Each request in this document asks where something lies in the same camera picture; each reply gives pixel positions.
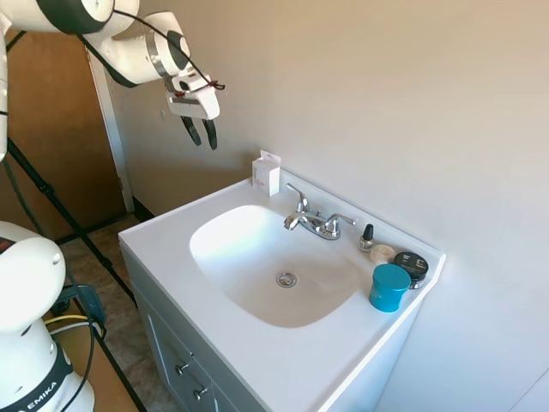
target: sink drain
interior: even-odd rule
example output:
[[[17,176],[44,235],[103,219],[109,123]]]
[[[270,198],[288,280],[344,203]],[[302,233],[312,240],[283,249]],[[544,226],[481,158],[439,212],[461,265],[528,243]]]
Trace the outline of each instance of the sink drain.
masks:
[[[283,288],[291,288],[298,282],[298,278],[292,273],[283,273],[276,278],[276,282]]]

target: cabinet knob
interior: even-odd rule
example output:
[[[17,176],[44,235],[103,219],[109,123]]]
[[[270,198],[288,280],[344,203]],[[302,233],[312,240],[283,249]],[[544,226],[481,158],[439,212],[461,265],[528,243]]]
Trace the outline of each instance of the cabinet knob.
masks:
[[[208,388],[204,388],[201,391],[197,391],[196,389],[194,389],[192,391],[192,396],[195,397],[197,402],[200,402],[200,400],[202,399],[202,395],[205,394],[207,391]]]
[[[189,367],[188,363],[185,363],[184,365],[176,365],[175,366],[175,373],[179,376],[183,375],[183,371]]]

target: tile floor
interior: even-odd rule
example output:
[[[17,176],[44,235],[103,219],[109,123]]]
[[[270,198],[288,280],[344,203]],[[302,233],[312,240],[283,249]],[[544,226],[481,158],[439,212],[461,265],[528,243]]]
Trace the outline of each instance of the tile floor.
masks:
[[[118,246],[118,233],[137,223],[139,222],[133,215],[127,215],[89,235],[101,252],[111,259],[114,269],[128,284],[130,280]],[[160,382],[141,318],[133,302],[80,239],[72,240],[61,248],[75,279],[97,290],[107,313],[106,345],[148,412],[180,411]]]

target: nail polish bottle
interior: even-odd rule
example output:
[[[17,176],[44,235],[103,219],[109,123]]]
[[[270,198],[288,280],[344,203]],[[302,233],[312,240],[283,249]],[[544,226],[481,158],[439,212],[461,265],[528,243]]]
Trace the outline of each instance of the nail polish bottle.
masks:
[[[367,224],[364,233],[360,236],[359,247],[361,251],[370,251],[374,245],[374,225]]]

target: blue lid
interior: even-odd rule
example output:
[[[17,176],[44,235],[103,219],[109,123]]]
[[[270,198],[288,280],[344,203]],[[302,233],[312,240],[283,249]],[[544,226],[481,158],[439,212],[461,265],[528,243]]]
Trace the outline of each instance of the blue lid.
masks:
[[[374,282],[392,290],[406,290],[412,281],[410,275],[395,264],[380,264],[374,269]]]

